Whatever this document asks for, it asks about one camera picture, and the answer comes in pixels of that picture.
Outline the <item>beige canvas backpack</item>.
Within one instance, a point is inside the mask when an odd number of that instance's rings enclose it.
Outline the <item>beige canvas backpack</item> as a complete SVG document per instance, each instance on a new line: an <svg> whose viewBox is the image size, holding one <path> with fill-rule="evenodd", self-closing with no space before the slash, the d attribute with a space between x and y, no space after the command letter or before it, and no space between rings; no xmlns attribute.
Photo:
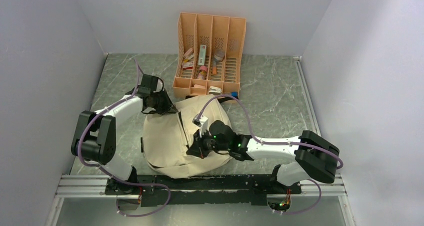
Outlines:
<svg viewBox="0 0 424 226"><path fill-rule="evenodd" d="M143 124L142 145L149 167L172 178L196 176L227 164L231 157L211 152L204 159L188 155L186 151L194 142L199 129L194 117L203 107L208 124L216 120L230 125L229 117L212 95L201 95L175 103L178 113L147 115Z"/></svg>

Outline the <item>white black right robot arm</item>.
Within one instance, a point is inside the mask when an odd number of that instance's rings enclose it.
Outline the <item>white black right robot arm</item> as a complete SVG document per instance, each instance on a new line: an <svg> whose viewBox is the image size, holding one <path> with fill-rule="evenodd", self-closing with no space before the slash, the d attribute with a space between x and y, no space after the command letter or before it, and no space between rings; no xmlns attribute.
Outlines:
<svg viewBox="0 0 424 226"><path fill-rule="evenodd" d="M291 138L256 138L237 134L222 121L215 121L208 130L197 130L187 155L206 158L211 152L224 152L238 161L264 158L286 159L289 164L274 167L270 187L281 193L296 182L312 179L334 183L340 150L318 134L304 130Z"/></svg>

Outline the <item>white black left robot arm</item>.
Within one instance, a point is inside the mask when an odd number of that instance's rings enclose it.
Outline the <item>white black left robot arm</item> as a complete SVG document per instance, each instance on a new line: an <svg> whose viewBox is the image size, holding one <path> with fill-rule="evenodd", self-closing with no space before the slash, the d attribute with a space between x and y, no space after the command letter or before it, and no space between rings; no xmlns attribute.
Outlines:
<svg viewBox="0 0 424 226"><path fill-rule="evenodd" d="M137 170L116 154L116 129L133 115L177 113L161 78L138 76L136 86L121 99L97 111L83 111L78 117L71 153L86 166L105 170L115 176L117 190L137 191Z"/></svg>

